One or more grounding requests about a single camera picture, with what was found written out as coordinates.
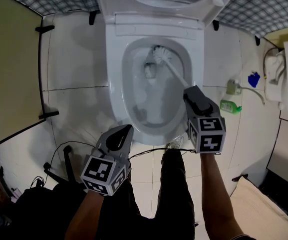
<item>toilet brush bristles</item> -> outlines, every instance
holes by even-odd
[[[154,47],[153,57],[157,64],[161,64],[164,61],[169,61],[172,58],[170,51],[165,47],[159,45]]]

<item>blue object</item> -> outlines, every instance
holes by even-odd
[[[260,79],[260,75],[257,72],[253,72],[251,75],[248,76],[248,83],[253,88],[256,88],[259,79]]]

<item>white tile floor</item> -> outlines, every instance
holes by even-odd
[[[61,143],[75,140],[95,144],[101,133],[115,124],[108,97],[102,16],[97,15],[94,26],[88,25],[88,14],[83,12],[48,16],[44,23],[53,23],[55,29],[42,37],[43,94],[45,102],[60,114],[0,145],[0,164],[5,168],[6,182],[22,192],[35,176],[45,176],[42,166],[50,161]],[[228,96],[225,86],[234,77],[250,88],[247,77],[252,71],[263,75],[263,55],[270,46],[262,40],[257,47],[253,36],[225,26],[220,26],[218,32],[211,26],[205,31],[205,95],[216,103],[224,98],[243,106],[239,115],[222,112],[227,137],[217,162],[229,194],[236,187],[231,179],[242,172],[248,173],[257,185],[261,183],[276,140],[280,112],[276,103],[267,101],[263,106],[248,90],[240,96]],[[256,89],[264,90],[262,77]],[[71,145],[73,168],[79,174],[85,155],[91,149],[83,144]],[[131,154],[152,148],[135,143]],[[193,147],[185,141],[184,148]],[[162,152],[155,151],[132,159],[135,198],[146,217],[153,217],[156,211],[161,157]],[[193,153],[183,158],[196,221],[201,224],[196,230],[196,239],[208,239],[201,210],[200,158]],[[60,176],[66,175],[63,162],[61,147],[52,164],[53,171]],[[48,188],[55,184],[48,178]]]

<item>green soap bottle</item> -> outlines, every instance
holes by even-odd
[[[241,106],[237,106],[233,101],[222,99],[220,101],[220,109],[234,115],[238,114],[241,110]]]

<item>toilet seat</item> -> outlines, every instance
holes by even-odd
[[[171,85],[165,83],[173,81],[167,78],[167,74],[171,74],[168,69],[157,70],[161,76],[158,84],[154,85],[144,80],[141,72],[137,75],[138,66],[132,66],[142,57],[147,57],[153,45],[166,46],[175,57],[178,55],[178,71],[182,66],[179,73],[183,74],[188,84],[202,89],[204,28],[228,1],[99,0],[106,22],[112,109],[119,125],[134,126],[135,141],[151,146],[169,143],[185,132],[187,119],[181,96],[183,89],[180,90],[183,87],[177,82],[171,82]]]

